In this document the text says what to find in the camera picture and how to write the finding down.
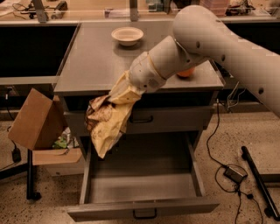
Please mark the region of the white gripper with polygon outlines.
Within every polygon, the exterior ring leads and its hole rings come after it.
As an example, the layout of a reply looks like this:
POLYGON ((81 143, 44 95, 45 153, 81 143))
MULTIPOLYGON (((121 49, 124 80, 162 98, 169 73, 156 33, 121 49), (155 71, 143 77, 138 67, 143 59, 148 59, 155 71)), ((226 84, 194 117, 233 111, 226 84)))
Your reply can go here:
POLYGON ((166 83, 153 64, 148 52, 135 58, 109 92, 108 100, 114 104, 127 104, 139 101, 144 92, 153 93, 166 83))

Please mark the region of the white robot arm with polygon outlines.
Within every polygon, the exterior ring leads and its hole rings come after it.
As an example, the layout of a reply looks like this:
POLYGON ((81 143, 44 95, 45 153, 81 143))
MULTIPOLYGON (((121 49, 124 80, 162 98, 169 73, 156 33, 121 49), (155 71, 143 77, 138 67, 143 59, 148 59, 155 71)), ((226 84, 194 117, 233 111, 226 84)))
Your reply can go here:
POLYGON ((230 31, 210 10, 191 5, 173 20, 172 36, 135 58, 109 92, 111 100, 132 89, 160 89, 174 74, 213 60, 267 109, 280 116, 280 55, 230 31))

